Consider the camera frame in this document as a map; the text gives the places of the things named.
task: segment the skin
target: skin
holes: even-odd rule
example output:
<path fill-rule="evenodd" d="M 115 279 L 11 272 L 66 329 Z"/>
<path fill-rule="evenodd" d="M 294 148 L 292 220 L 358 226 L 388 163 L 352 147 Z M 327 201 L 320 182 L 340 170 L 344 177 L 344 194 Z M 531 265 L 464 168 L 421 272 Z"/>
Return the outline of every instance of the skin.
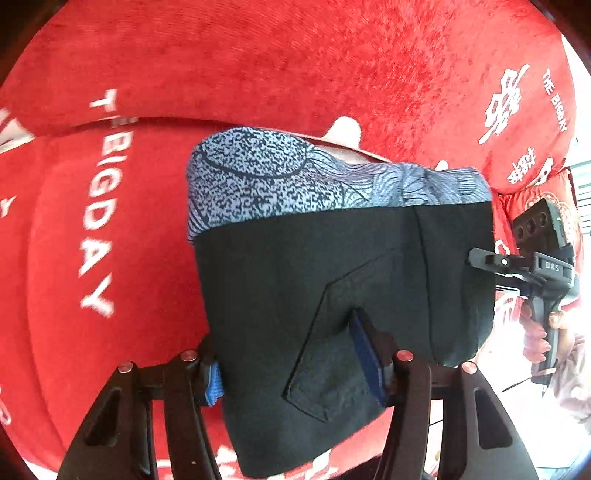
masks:
<path fill-rule="evenodd" d="M 524 356 L 533 364 L 543 362 L 545 353 L 550 350 L 550 344 L 545 340 L 544 327 L 531 319 L 531 309 L 527 305 L 521 308 L 520 324 L 525 330 Z M 574 344 L 574 334 L 568 329 L 565 312 L 555 312 L 550 315 L 550 326 L 560 329 L 557 356 L 563 360 L 571 351 Z"/>

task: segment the red velvet fabric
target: red velvet fabric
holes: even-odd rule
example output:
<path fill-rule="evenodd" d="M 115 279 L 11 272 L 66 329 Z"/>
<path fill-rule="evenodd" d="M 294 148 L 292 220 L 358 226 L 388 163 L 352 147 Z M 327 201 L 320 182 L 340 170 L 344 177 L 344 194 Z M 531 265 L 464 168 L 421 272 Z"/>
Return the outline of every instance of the red velvet fabric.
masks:
<path fill-rule="evenodd" d="M 479 143 L 507 69 L 522 73 L 505 84 L 514 113 Z M 560 33 L 527 0 L 70 0 L 13 68 L 0 107 L 0 149 L 24 130 L 39 137 L 0 155 L 0 407 L 21 453 L 53 469 L 118 362 L 166 361 L 207 329 L 184 167 L 223 122 L 319 137 L 347 115 L 361 148 L 475 166 L 500 193 L 534 182 L 547 158 L 554 174 L 574 130 Z M 98 123 L 111 116 L 141 119 Z M 98 165 L 113 156 L 126 158 Z M 495 205 L 495 238 L 511 249 L 507 229 Z M 97 288 L 104 302 L 81 306 Z M 388 415 L 287 476 L 316 480 L 375 456 Z M 223 476 L 240 478 L 219 409 L 206 421 Z"/>

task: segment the patterned fabric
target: patterned fabric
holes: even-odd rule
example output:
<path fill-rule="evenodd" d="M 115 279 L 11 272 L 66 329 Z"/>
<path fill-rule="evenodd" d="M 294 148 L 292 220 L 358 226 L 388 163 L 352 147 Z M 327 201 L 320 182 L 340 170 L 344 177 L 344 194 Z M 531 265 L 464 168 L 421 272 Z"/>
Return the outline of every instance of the patterned fabric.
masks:
<path fill-rule="evenodd" d="M 191 241 L 217 226 L 289 213 L 491 201 L 473 168 L 348 165 L 301 138 L 248 127 L 197 145 L 187 180 Z"/>

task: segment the device grip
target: device grip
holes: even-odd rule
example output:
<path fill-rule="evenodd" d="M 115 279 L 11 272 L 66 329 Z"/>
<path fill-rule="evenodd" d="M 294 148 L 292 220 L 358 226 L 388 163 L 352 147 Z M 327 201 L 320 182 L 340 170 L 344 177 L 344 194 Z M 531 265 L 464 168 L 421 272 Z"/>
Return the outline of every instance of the device grip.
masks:
<path fill-rule="evenodd" d="M 550 350 L 545 353 L 546 360 L 539 364 L 531 365 L 531 381 L 540 385 L 550 385 L 552 374 L 556 368 L 558 353 L 558 329 L 550 326 L 550 313 L 554 308 L 553 300 L 544 300 L 538 297 L 525 301 L 531 309 L 531 318 L 541 324 L 546 332 L 545 340 L 550 344 Z"/>

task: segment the metal pin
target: metal pin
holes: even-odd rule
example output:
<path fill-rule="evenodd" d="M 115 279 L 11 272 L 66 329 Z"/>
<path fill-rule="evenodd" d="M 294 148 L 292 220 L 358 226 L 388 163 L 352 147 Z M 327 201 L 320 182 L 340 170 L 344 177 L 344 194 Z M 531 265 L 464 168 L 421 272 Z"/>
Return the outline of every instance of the metal pin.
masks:
<path fill-rule="evenodd" d="M 128 374 L 134 369 L 134 365 L 132 362 L 123 362 L 120 366 L 117 367 L 120 374 Z"/>
<path fill-rule="evenodd" d="M 475 374 L 478 372 L 478 367 L 474 362 L 464 362 L 462 363 L 462 370 L 467 374 Z"/>
<path fill-rule="evenodd" d="M 399 350 L 396 352 L 396 358 L 401 362 L 410 362 L 414 358 L 414 353 L 409 350 Z"/>
<path fill-rule="evenodd" d="M 197 359 L 197 352 L 195 350 L 185 350 L 181 353 L 181 359 L 183 362 L 192 362 Z"/>

